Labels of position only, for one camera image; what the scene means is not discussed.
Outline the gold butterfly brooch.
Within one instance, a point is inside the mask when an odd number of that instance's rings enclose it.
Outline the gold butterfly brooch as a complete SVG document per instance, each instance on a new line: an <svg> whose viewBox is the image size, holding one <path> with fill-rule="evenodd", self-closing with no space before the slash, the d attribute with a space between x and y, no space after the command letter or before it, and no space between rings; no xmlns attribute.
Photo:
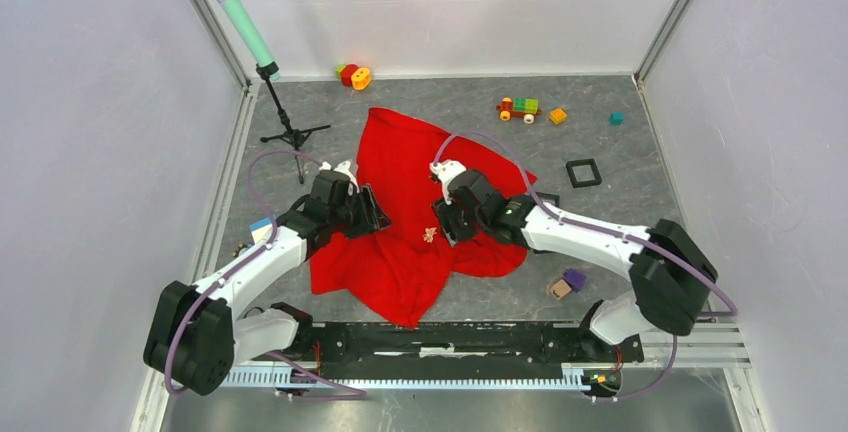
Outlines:
<svg viewBox="0 0 848 432"><path fill-rule="evenodd" d="M439 230L438 230L437 227L428 227L428 228L425 229L424 233L422 234L422 239L426 243L432 243L435 240L438 232L439 232Z"/></svg>

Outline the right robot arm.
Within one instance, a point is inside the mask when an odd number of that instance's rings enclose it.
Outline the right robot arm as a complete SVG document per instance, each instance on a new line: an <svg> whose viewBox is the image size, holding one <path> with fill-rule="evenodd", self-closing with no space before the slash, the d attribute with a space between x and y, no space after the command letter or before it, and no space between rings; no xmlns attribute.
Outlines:
<svg viewBox="0 0 848 432"><path fill-rule="evenodd" d="M505 197L477 169L458 161L429 167L442 196L433 210L450 245L487 236L501 245L558 253L625 278L631 289L584 317L580 352L602 360L627 338L652 328L689 335L718 274L678 223L620 225L568 213L533 193Z"/></svg>

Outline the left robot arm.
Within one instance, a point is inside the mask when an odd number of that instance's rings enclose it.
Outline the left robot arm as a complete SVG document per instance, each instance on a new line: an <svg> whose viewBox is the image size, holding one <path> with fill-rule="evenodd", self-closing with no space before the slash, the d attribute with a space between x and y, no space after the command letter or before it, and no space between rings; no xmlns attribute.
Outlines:
<svg viewBox="0 0 848 432"><path fill-rule="evenodd" d="M314 333L292 313L270 308L244 317L243 312L334 235L358 239L390 224L369 185L358 184L342 166L320 171L310 192L272 219L270 231L245 253L195 283L173 281L162 290L144 363L163 374L169 393L205 396L249 359L278 351L290 359L306 357Z"/></svg>

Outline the red garment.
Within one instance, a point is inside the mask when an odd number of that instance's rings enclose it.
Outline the red garment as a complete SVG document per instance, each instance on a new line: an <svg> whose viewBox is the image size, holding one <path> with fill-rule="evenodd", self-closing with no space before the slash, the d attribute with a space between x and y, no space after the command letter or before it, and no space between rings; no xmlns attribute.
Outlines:
<svg viewBox="0 0 848 432"><path fill-rule="evenodd" d="M361 137L357 179L371 186L391 219L385 230L347 239L341 234L309 261L315 294L347 290L370 310L400 326L416 326L454 272L503 277L527 257L524 248L479 234L451 247L432 203L441 198L429 165L448 132L396 111L372 107ZM439 232L432 243L422 234Z"/></svg>

